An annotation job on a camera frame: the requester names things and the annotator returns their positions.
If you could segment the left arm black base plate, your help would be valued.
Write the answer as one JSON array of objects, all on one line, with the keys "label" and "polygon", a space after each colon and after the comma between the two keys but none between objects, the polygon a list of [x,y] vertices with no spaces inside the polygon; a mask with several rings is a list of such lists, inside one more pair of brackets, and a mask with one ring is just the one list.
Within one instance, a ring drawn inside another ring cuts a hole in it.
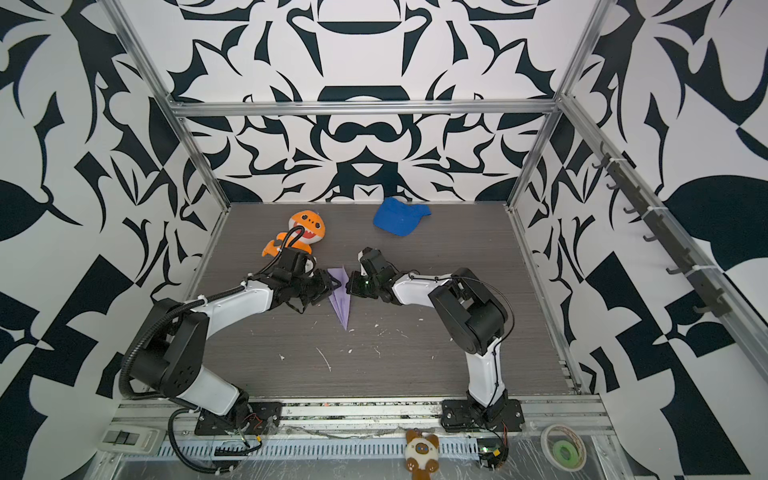
[{"label": "left arm black base plate", "polygon": [[225,415],[203,410],[198,416],[196,436],[216,436],[238,432],[249,435],[266,434],[280,425],[284,404],[277,401],[238,401]]}]

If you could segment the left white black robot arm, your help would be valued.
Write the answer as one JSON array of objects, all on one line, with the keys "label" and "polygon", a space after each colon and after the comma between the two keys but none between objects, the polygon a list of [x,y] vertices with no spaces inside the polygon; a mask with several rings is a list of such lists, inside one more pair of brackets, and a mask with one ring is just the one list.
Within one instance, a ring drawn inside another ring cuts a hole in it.
[{"label": "left white black robot arm", "polygon": [[203,365],[208,339],[281,305],[302,313],[341,286],[308,253],[286,248],[229,290],[188,302],[164,299],[152,307],[126,350],[120,394],[128,400],[165,398],[230,420],[245,417],[244,390]]}]

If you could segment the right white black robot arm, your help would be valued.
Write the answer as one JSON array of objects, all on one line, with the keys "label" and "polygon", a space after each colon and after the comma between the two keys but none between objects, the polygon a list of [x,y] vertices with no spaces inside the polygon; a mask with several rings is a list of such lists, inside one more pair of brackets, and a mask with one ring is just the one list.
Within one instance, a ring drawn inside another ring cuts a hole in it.
[{"label": "right white black robot arm", "polygon": [[466,355],[468,398],[487,410],[505,396],[500,344],[505,338],[507,309],[470,269],[427,276],[401,271],[378,249],[358,253],[360,269],[353,272],[347,292],[398,306],[418,305],[435,310],[444,327]]}]

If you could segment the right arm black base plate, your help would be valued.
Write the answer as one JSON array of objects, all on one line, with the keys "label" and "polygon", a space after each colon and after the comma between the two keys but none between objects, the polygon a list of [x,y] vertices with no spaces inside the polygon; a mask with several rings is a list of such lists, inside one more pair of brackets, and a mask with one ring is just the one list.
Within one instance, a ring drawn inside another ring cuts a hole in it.
[{"label": "right arm black base plate", "polygon": [[440,406],[440,424],[450,433],[474,429],[490,430],[499,434],[504,430],[521,432],[525,424],[520,401],[509,398],[506,392],[489,407],[483,407],[471,398],[443,400]]}]

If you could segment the lilac square paper sheet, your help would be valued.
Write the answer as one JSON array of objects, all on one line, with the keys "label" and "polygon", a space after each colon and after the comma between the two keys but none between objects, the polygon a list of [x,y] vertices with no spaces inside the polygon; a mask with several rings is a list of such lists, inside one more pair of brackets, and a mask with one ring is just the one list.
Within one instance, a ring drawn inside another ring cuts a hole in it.
[{"label": "lilac square paper sheet", "polygon": [[340,286],[332,291],[329,301],[342,328],[347,331],[351,306],[351,295],[346,289],[349,277],[343,267],[329,268],[328,273],[340,283]]}]

